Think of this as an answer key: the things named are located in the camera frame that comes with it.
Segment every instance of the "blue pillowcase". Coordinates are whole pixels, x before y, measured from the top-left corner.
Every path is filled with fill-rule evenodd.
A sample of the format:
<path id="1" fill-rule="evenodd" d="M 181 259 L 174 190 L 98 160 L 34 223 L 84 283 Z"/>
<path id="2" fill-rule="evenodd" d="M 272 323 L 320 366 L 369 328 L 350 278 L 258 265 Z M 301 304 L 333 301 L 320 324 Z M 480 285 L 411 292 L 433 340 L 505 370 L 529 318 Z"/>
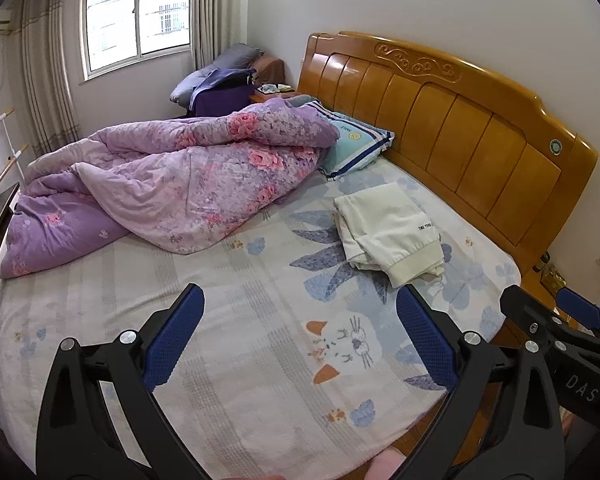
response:
<path id="1" fill-rule="evenodd" d="M 318 110 L 340 131 L 336 145 L 329 148 L 318 170 L 334 180 L 346 173 L 361 170 L 372 163 L 394 141 L 395 134 L 352 117 L 327 110 L 320 101 L 307 103 Z"/>

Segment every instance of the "comforter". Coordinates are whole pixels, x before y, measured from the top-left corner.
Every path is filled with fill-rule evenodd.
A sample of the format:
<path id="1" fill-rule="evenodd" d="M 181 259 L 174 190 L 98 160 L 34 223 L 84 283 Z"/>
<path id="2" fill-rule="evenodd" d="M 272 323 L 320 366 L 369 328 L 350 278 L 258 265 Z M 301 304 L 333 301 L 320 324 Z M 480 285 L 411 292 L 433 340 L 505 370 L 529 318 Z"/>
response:
<path id="1" fill-rule="evenodd" d="M 223 118 L 111 126 L 29 165 L 0 266 L 12 278 L 133 232 L 190 254 L 296 188 L 337 128 L 283 99 Z"/>

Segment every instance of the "curtain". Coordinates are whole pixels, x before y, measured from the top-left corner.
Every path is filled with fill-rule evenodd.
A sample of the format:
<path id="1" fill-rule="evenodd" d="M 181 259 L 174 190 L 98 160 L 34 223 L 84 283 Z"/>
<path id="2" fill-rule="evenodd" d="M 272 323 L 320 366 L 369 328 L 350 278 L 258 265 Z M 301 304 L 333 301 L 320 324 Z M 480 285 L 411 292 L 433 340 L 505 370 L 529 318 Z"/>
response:
<path id="1" fill-rule="evenodd" d="M 62 1 L 16 0 L 11 28 L 11 89 L 20 127 L 40 156 L 80 138 L 64 64 Z"/>
<path id="2" fill-rule="evenodd" d="M 240 0 L 191 0 L 191 53 L 196 69 L 240 41 Z"/>

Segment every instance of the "folded clothes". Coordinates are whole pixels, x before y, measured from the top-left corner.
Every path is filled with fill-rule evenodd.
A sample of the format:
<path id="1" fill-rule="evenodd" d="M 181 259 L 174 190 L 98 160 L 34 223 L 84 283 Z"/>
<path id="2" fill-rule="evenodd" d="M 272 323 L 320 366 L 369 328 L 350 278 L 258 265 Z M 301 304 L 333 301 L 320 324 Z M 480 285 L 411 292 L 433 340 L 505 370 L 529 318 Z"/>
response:
<path id="1" fill-rule="evenodd" d="M 393 287 L 421 274 L 442 274 L 436 228 L 395 182 L 339 196 L 334 204 L 338 233 L 353 267 L 382 270 Z"/>

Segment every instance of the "human hand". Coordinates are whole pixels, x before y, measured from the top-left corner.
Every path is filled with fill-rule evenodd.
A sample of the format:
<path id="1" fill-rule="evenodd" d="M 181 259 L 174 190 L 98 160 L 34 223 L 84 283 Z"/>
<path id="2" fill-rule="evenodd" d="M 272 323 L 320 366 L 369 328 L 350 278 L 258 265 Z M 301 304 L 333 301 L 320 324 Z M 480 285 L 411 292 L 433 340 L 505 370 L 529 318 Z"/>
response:
<path id="1" fill-rule="evenodd" d="M 388 447 L 371 461 L 365 480 L 389 480 L 404 459 L 405 456 L 395 447 Z"/>

